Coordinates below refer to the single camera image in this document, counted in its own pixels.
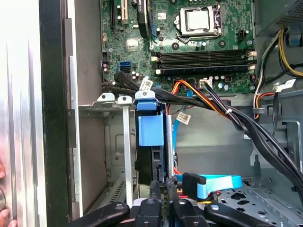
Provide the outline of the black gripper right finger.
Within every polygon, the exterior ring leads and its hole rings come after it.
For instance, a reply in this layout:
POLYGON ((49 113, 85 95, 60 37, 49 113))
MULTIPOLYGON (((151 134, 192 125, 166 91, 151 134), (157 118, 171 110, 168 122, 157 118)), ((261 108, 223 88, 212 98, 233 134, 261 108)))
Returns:
POLYGON ((170 209, 179 227, 271 227, 271 223, 259 220, 222 203, 211 203, 203 209, 177 193, 176 176, 167 178, 166 187, 170 209))

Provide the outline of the person's hand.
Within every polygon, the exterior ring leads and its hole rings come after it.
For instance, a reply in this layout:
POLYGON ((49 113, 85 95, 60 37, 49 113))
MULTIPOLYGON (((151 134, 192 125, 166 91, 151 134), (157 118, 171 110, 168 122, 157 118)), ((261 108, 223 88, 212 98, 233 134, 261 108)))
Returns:
MULTIPOLYGON (((3 165, 0 165, 0 178, 5 177, 5 168, 3 165)), ((10 215, 10 209, 4 208, 0 211, 0 227, 18 227, 18 221, 13 219, 12 221, 8 222, 10 215)))

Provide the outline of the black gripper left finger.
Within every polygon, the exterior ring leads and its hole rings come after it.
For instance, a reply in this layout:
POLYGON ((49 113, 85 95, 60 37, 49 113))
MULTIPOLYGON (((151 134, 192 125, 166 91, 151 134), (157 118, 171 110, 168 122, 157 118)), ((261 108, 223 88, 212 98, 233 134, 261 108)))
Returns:
POLYGON ((75 221, 72 227, 160 227, 160 183, 152 181, 150 197, 134 201, 132 207, 122 202, 113 202, 75 221))

